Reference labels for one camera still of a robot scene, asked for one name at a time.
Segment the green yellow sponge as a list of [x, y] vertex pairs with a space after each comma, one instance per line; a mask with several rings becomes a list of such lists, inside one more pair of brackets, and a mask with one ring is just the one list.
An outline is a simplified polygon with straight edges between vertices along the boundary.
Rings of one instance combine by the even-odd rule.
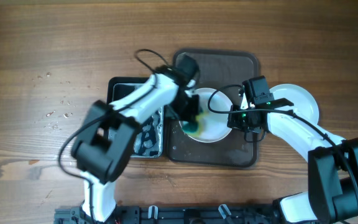
[[191, 136], [199, 135], [204, 128], [205, 117], [208, 115], [208, 112], [204, 109], [200, 109], [200, 113], [195, 116], [194, 121], [184, 121], [182, 124], [182, 130]]

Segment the white plate with blue stain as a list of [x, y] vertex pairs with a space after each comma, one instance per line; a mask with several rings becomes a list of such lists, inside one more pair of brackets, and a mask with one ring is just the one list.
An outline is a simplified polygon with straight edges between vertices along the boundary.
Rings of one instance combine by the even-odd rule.
[[195, 93], [200, 97], [201, 113], [197, 116], [197, 128], [191, 128], [189, 122], [180, 121], [180, 127], [190, 138], [198, 142], [212, 143], [224, 139], [231, 128], [227, 127], [228, 114], [218, 114], [208, 109], [208, 100], [215, 92], [212, 88], [199, 88]]

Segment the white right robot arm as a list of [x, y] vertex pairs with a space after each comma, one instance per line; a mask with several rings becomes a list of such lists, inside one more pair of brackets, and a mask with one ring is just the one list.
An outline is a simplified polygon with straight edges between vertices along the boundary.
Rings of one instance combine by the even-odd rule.
[[265, 77], [239, 86], [240, 105], [228, 125], [245, 132], [271, 133], [308, 165], [308, 191], [276, 201], [282, 223], [344, 223], [358, 217], [358, 138], [345, 139], [318, 126], [319, 108], [304, 88], [270, 88]]

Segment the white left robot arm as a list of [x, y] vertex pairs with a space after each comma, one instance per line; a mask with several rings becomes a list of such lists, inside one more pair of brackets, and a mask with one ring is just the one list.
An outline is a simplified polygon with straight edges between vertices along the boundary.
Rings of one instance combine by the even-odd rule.
[[87, 222], [104, 223], [112, 215], [115, 181], [129, 162], [142, 125], [155, 112], [167, 106], [173, 119], [197, 123], [200, 98], [193, 91], [199, 72], [196, 60], [186, 56], [177, 65], [152, 69], [150, 78], [124, 98], [93, 103], [71, 149], [88, 188], [82, 205]]

